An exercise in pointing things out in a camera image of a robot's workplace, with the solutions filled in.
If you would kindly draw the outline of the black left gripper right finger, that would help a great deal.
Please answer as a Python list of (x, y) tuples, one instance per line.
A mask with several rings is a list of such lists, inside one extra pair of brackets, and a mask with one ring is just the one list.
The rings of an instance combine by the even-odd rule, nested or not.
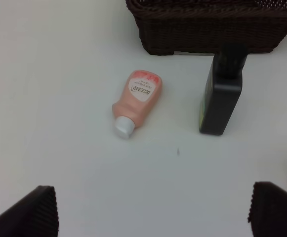
[(248, 222), (254, 237), (287, 237), (287, 192), (271, 182), (254, 183)]

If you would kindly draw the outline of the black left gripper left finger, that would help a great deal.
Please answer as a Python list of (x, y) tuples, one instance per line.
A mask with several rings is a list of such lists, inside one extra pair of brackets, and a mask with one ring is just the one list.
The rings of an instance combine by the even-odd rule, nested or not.
[(58, 234), (53, 186), (37, 186), (0, 215), (0, 237), (57, 237)]

